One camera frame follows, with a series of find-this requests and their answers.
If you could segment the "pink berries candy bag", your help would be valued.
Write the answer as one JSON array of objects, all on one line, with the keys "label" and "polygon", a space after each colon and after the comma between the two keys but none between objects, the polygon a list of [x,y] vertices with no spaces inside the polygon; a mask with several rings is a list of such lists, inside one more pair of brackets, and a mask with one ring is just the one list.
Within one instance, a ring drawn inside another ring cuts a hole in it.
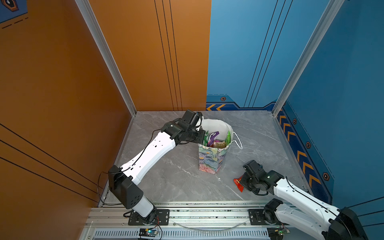
[{"label": "pink berries candy bag", "polygon": [[214,142],[215,142],[215,140],[219,134],[220,134],[219,131],[216,131],[216,132],[213,132],[210,134],[210,136],[208,138],[208,142],[207,142],[208,147],[211,147],[214,144]]}]

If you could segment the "green yellow Fox's candy bag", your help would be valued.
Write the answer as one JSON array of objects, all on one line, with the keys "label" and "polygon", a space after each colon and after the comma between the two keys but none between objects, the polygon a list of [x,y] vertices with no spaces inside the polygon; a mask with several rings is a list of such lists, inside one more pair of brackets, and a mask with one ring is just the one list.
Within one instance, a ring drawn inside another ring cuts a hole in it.
[{"label": "green yellow Fox's candy bag", "polygon": [[210,138],[210,134],[208,131],[205,132],[205,135],[204,135],[204,138],[203,138],[203,143],[202,145],[204,146],[208,146],[208,142],[209,142],[209,138]]}]

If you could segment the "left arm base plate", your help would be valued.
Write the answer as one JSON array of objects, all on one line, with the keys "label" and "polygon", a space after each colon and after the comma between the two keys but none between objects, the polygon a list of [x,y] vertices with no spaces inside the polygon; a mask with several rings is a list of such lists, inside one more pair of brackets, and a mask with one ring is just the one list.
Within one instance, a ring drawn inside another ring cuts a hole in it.
[{"label": "left arm base plate", "polygon": [[159,224],[160,226],[167,226],[170,219],[169,209],[154,209],[147,217],[142,217],[139,213],[131,213],[128,221],[129,226],[144,226]]}]

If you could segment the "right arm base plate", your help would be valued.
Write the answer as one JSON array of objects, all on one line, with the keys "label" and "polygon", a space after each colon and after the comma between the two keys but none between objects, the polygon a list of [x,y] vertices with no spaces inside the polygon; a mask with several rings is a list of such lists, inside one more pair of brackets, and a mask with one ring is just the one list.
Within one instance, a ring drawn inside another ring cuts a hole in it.
[{"label": "right arm base plate", "polygon": [[276,211],[267,210],[265,213],[264,209],[249,209],[249,220],[252,226],[256,225],[267,225],[267,226],[282,226],[289,225],[282,223],[278,220]]}]

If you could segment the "red snack packet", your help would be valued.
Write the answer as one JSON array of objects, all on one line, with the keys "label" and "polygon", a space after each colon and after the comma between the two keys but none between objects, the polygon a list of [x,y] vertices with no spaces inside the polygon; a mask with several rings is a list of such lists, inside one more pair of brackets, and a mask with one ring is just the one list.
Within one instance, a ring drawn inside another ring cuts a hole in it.
[{"label": "red snack packet", "polygon": [[234,179],[234,183],[236,184],[239,191],[242,193],[244,191],[244,186],[242,185],[241,180],[242,180],[242,177]]}]

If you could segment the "beige clear snack packet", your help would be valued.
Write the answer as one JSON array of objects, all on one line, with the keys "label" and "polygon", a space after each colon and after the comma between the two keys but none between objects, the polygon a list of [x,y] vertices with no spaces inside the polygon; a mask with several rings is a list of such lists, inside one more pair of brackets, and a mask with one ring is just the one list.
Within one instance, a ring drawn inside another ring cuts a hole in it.
[{"label": "beige clear snack packet", "polygon": [[214,142],[213,147],[217,148],[217,149],[225,149],[227,147],[227,144],[224,141],[223,142]]}]

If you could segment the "green Lays chips bag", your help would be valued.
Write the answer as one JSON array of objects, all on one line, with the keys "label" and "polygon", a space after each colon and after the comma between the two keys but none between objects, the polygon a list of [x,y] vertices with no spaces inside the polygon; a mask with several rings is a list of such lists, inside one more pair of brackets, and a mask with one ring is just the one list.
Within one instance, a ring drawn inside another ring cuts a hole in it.
[{"label": "green Lays chips bag", "polygon": [[231,131],[228,131],[225,139],[225,143],[227,146],[231,143],[231,139],[232,139]]}]

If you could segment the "floral white paper bag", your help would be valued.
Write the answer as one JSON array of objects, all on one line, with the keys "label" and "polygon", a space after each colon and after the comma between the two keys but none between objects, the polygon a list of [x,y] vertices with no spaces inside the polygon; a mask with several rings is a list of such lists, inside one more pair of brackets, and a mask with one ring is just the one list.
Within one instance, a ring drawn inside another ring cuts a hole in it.
[{"label": "floral white paper bag", "polygon": [[209,134],[219,131],[220,134],[217,136],[215,142],[225,141],[227,132],[231,131],[231,143],[225,149],[217,149],[214,148],[213,145],[211,147],[206,147],[199,144],[199,170],[215,175],[224,163],[224,159],[230,146],[236,144],[238,148],[242,150],[243,144],[239,136],[234,132],[232,126],[222,120],[204,119],[202,121],[202,129],[208,131]]}]

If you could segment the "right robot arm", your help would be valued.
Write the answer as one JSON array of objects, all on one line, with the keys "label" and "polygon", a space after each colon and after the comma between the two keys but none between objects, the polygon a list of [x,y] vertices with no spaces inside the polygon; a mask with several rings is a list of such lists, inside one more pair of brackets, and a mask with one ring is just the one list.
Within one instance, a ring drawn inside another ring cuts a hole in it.
[{"label": "right robot arm", "polygon": [[275,196],[264,207],[267,224],[287,224],[317,240],[366,240],[368,236],[355,212],[327,204],[270,171],[257,176],[244,173],[240,185],[254,194]]}]

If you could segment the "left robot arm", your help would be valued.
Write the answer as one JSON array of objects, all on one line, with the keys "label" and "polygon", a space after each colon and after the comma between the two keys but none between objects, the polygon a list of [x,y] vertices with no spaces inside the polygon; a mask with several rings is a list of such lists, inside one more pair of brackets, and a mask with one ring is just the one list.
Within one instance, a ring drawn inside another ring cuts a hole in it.
[{"label": "left robot arm", "polygon": [[120,167],[113,165],[108,171],[109,190],[126,208],[137,213],[145,223],[156,218],[156,207],[139,188],[147,172],[177,145],[201,144],[205,131],[201,126],[203,118],[197,120],[176,119],[166,123],[147,146],[133,159]]}]

